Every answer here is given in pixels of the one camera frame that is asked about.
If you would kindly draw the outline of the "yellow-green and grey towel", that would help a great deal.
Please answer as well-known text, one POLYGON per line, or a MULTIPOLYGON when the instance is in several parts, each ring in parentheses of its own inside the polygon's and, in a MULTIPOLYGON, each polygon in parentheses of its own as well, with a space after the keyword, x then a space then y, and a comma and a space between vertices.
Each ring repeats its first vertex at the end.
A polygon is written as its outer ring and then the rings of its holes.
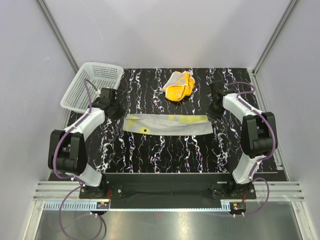
POLYGON ((200 136, 214 132, 206 115, 179 114, 128 114, 122 129, 152 136, 200 136))

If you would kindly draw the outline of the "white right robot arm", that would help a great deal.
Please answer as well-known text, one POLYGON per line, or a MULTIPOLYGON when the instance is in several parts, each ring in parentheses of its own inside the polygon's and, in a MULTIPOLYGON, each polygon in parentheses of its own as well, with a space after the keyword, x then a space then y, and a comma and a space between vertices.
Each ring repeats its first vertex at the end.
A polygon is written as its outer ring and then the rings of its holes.
POLYGON ((227 185, 228 195, 239 198, 245 192, 245 185, 253 181, 253 176, 261 162, 271 158, 278 147, 276 118, 272 112, 262 112, 241 95, 251 91, 236 93, 226 88, 222 81, 210 85, 211 103, 206 111, 208 119, 216 121, 225 111, 233 114, 241 122, 241 158, 232 172, 231 183, 227 185))

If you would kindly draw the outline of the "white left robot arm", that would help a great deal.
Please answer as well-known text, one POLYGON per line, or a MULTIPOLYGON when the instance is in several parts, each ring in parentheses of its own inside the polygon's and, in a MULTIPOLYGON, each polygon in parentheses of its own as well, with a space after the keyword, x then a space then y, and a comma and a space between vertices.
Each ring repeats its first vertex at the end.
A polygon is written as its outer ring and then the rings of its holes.
POLYGON ((99 96, 90 101, 88 109, 72 125, 54 130, 50 135, 48 167, 59 179, 74 179, 89 186, 97 198, 108 193, 103 175, 88 163, 86 140, 106 120, 117 121, 125 111, 117 99, 117 91, 102 88, 99 96))

